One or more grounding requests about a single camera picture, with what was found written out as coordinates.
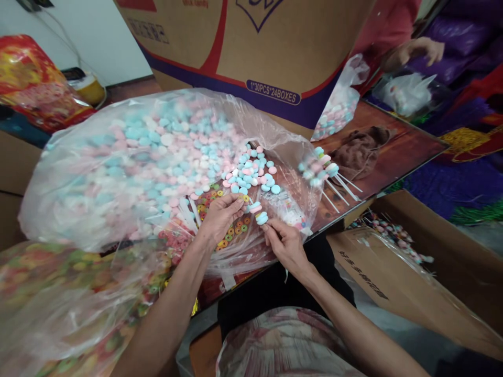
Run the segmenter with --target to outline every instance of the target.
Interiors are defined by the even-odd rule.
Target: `person's arm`
[[[281,264],[305,286],[323,308],[342,341],[369,376],[428,376],[423,368],[360,313],[308,261],[299,231],[278,219],[262,226],[266,242]]]
[[[161,297],[142,320],[112,377],[155,376],[174,358],[189,326],[211,253],[231,223],[243,215],[243,204],[238,194],[222,196],[211,204],[196,238],[187,247]]]

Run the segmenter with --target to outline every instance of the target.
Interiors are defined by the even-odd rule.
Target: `red fabric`
[[[378,67],[389,50],[410,40],[421,0],[377,0],[363,26],[353,53],[363,53],[365,61]]]

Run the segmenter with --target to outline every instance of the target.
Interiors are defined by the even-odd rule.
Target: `cardboard box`
[[[25,241],[17,215],[41,149],[0,131],[0,250]]]
[[[502,258],[407,191],[376,199],[370,208],[403,225],[414,249],[435,258],[425,265],[435,278],[371,229],[330,233],[336,260],[380,307],[503,361]]]
[[[114,0],[163,90],[240,97],[310,138],[373,0]]]

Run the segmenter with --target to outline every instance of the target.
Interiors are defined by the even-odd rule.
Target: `green tinsel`
[[[449,221],[456,225],[474,225],[485,221],[503,221],[503,199],[482,209],[457,207]]]

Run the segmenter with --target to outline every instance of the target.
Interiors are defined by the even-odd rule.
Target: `white wall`
[[[65,27],[77,47],[85,70],[93,71],[102,85],[151,75],[143,54],[112,0],[51,0],[48,8]],[[1,0],[0,35],[28,34],[60,69],[77,66],[75,54],[33,13],[16,0]],[[59,25],[45,14],[37,15],[64,38]]]

